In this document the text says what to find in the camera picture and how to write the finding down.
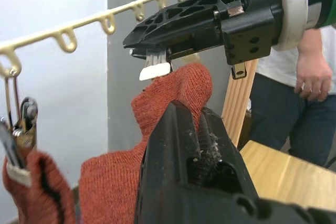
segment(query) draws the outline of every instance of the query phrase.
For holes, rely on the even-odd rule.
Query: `jeans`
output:
[[[289,137],[290,155],[325,165],[336,129],[336,95],[310,102],[293,87],[256,74],[250,99],[249,139],[280,150]]]

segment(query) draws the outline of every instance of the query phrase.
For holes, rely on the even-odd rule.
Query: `human hand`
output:
[[[331,89],[332,71],[323,53],[300,53],[297,63],[297,85],[295,93],[309,101],[324,101]]]

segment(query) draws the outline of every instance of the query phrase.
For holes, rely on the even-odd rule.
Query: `person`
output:
[[[307,30],[298,47],[259,60],[249,139],[325,165],[336,129],[336,30]]]

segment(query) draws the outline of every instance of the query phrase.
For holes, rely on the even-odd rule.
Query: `white t-shirt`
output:
[[[333,72],[329,94],[336,94],[336,29],[328,26],[322,28],[321,32],[323,54]],[[283,52],[272,49],[269,57],[259,59],[257,73],[295,87],[298,57],[299,51],[297,48]]]

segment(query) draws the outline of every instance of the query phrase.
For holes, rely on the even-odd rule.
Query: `white ring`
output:
[[[282,0],[284,18],[278,45],[273,48],[284,51],[296,47],[306,30],[308,0]]]

